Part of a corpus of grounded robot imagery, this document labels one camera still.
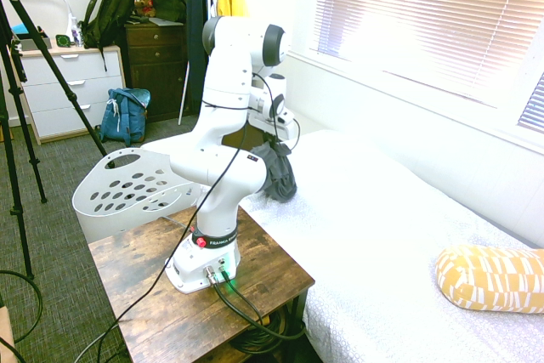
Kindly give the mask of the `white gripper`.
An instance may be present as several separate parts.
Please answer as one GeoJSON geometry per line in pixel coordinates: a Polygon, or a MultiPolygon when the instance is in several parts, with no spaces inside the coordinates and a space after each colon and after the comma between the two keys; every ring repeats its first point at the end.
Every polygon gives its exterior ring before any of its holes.
{"type": "Polygon", "coordinates": [[[277,135],[282,141],[294,139],[298,136],[298,124],[291,111],[283,111],[274,120],[265,119],[256,111],[250,111],[248,121],[255,128],[277,135]]]}

